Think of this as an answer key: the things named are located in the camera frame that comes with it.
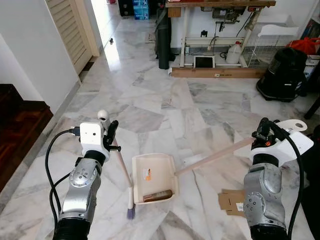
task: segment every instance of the wooden door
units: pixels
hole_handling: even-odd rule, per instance
[[[92,57],[75,0],[46,0],[75,71],[80,74]]]

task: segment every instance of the wooden stair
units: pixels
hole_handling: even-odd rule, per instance
[[[0,191],[52,116],[44,101],[24,101],[12,84],[0,84]]]

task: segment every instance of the beige dustpan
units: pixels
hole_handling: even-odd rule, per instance
[[[150,153],[132,158],[133,200],[137,205],[165,202],[179,194],[178,176],[199,168],[234,151],[243,148],[255,138],[249,137],[214,153],[186,168],[176,172],[174,158],[164,153]],[[162,191],[171,190],[173,195],[165,200],[144,202],[143,197]]]

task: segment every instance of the brown bottle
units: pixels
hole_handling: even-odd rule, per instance
[[[172,197],[172,195],[173,195],[173,192],[171,190],[160,191],[157,193],[143,196],[143,202],[147,203],[147,202],[169,199]]]

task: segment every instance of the wire basket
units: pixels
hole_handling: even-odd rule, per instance
[[[288,33],[290,35],[283,35],[283,33],[278,35],[277,31],[274,35],[272,32],[264,35],[265,32],[262,29],[263,26],[257,24],[242,53],[249,68],[267,68],[277,51],[296,38],[295,35],[291,35],[290,31]]]

